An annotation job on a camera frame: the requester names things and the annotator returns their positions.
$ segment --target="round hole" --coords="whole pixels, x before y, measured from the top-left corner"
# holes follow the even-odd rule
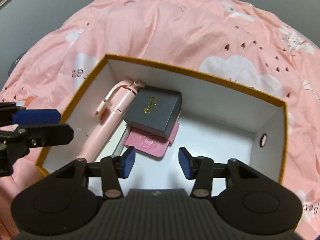
[[[264,147],[267,143],[267,135],[264,133],[261,135],[261,138],[260,138],[260,148]]]

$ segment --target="pink blanket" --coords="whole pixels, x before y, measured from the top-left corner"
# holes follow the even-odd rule
[[[0,100],[62,112],[105,53],[211,73],[285,100],[289,148],[284,185],[303,203],[297,232],[320,233],[320,50],[274,14],[237,0],[95,0],[19,62]],[[17,228],[14,196],[41,178],[39,150],[0,179],[0,235]]]

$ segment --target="black gift box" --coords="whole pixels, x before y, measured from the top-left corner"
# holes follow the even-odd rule
[[[182,104],[180,92],[146,86],[124,115],[128,125],[168,138]]]

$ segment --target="pink card holder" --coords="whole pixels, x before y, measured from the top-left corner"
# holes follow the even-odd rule
[[[133,146],[137,150],[153,155],[155,157],[162,157],[169,145],[171,145],[177,135],[179,123],[176,121],[168,139],[132,128],[131,132],[125,142],[127,146]]]

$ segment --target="gray wall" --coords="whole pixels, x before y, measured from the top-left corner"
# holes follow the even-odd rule
[[[0,9],[0,87],[22,52],[93,0],[12,0]],[[271,11],[320,45],[320,0],[242,0]]]

